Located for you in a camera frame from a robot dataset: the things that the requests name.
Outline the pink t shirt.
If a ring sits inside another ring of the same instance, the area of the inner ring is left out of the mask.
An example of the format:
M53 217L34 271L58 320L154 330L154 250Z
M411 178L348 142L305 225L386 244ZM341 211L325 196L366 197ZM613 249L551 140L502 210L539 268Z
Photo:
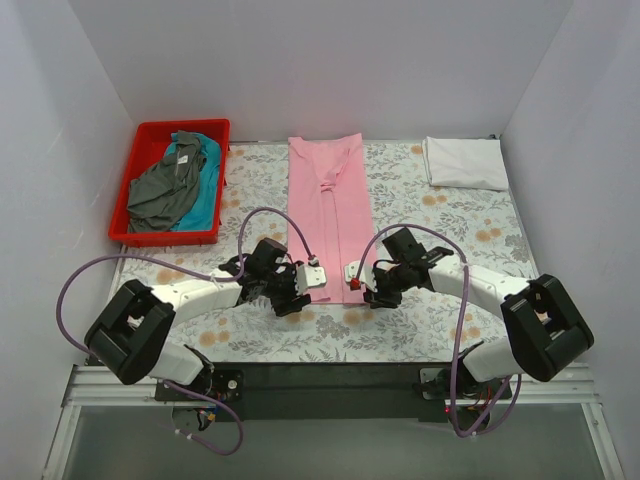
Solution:
M288 140L287 214L298 225L327 277L314 303L358 305L344 267L362 257L374 235L361 134L325 142Z

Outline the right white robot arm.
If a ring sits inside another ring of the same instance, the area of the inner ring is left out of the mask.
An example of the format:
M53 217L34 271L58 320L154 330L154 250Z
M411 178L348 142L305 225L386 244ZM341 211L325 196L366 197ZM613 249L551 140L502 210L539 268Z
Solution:
M527 279L473 266L453 241L427 250L413 229L394 224L377 234L389 254L387 269L360 258L345 266L344 277L373 309L395 309L404 292L417 288L455 296L462 308L474 305L503 322L504 337L454 349L452 395L475 397L489 382L513 375L548 382L594 345L590 327L556 277Z

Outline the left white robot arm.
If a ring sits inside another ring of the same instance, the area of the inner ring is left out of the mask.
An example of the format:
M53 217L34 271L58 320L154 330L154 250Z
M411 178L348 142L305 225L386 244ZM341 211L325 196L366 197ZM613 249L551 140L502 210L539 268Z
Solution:
M126 282L89 328L84 344L124 385L151 377L177 384L193 400L217 397L224 391L213 362L194 347L169 342L171 328L259 298L267 299L278 317L298 313L310 304L311 290L325 283L317 259L292 261L286 247L263 239L253 252L232 257L204 278L154 286Z

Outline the floral table mat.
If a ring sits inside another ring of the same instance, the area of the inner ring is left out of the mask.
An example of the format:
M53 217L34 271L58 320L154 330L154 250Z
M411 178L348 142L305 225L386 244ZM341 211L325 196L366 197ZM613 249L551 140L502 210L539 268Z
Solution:
M509 193L431 186L415 141L368 142L364 164L377 233L408 223L427 248L451 240L474 265L537 276ZM285 241L287 145L233 145L225 179L217 243L134 249L118 264L115 283L176 283L185 270L208 272L262 238ZM175 325L169 339L216 362L447 362L455 347L504 333L502 322L478 307L462 308L455 297L413 289L396 309L315 304L281 318L259 300Z

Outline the teal t shirt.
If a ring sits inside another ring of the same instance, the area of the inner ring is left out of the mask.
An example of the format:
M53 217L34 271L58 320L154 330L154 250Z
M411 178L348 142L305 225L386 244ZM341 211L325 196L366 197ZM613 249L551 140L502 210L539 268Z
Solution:
M200 170L200 188L198 196L191 207L175 225L172 231L190 232L207 231L213 228L215 208L217 206L217 189L221 166L221 149L215 141L198 132L190 132L200 142L200 153L205 162Z

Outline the folded white t shirt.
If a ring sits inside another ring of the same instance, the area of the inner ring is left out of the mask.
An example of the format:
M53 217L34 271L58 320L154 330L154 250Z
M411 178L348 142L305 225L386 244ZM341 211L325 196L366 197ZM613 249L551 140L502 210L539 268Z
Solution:
M426 137L422 147L431 186L492 191L509 189L498 139Z

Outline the grey t shirt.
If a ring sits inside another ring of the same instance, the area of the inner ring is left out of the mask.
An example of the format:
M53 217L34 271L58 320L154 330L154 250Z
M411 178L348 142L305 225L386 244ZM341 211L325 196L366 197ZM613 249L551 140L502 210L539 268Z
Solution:
M200 172L207 163L200 139L189 132L174 135L174 150L129 184L129 233L169 231L197 200Z

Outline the red plastic bin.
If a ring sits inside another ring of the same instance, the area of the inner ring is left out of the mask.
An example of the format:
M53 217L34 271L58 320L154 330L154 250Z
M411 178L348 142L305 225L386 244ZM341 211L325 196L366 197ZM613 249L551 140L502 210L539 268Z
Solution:
M200 133L216 141L221 148L221 159L215 210L212 212L212 227L201 231L178 231L162 233L130 233L127 201L130 181L139 177L163 156L171 141L171 134L179 130ZM108 229L109 238L128 247L173 247L187 245L209 245L218 242L221 225L220 210L225 180L227 153L230 146L231 123L225 118L172 120L144 122L137 128L129 157L125 163L123 178L115 202Z

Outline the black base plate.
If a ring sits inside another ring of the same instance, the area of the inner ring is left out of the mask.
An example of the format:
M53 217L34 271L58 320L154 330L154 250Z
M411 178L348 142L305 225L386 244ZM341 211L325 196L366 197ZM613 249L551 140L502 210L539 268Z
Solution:
M445 423L450 366L219 363L209 393L243 421L412 419Z

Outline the aluminium rail frame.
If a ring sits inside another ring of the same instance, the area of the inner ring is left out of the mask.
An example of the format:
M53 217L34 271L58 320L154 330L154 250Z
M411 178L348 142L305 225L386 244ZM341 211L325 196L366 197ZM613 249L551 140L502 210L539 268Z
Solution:
M186 396L176 400L158 400L156 391L159 388L158 382L150 378L145 378L135 385L125 386L103 366L73 367L63 395L62 414L45 463L43 477L63 477L80 409L85 406L188 407L193 404ZM596 392L593 375L587 364L574 363L548 383L539 382L527 375L523 376L517 404L580 406L604 477L625 477L605 420L602 398Z

